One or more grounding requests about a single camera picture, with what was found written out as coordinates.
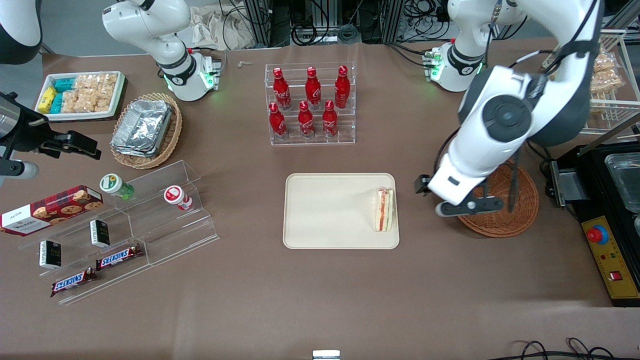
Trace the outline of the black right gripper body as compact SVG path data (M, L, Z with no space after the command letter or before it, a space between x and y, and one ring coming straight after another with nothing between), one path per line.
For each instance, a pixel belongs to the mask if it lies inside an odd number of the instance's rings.
M1 159L9 160L14 151L30 152L50 135L48 118L22 106L1 107Z

